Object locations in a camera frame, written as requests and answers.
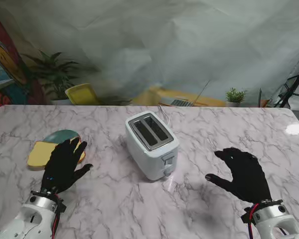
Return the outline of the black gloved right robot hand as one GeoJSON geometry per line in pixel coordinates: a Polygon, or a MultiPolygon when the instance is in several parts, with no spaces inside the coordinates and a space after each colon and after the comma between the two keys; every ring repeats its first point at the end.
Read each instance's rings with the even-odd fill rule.
{"type": "Polygon", "coordinates": [[[214,154],[225,162],[233,179],[228,181],[209,173],[205,175],[207,181],[245,202],[256,204],[272,199],[265,173],[257,157],[233,147],[215,151],[214,154]]]}

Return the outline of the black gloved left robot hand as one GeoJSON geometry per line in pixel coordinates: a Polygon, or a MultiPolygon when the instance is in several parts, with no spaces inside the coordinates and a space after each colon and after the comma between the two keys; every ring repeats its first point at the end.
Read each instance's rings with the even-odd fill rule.
{"type": "Polygon", "coordinates": [[[62,193],[90,171],[92,164],[85,164],[81,169],[76,169],[86,146],[87,142],[79,142],[78,137],[58,144],[44,168],[40,192],[62,193]]]}

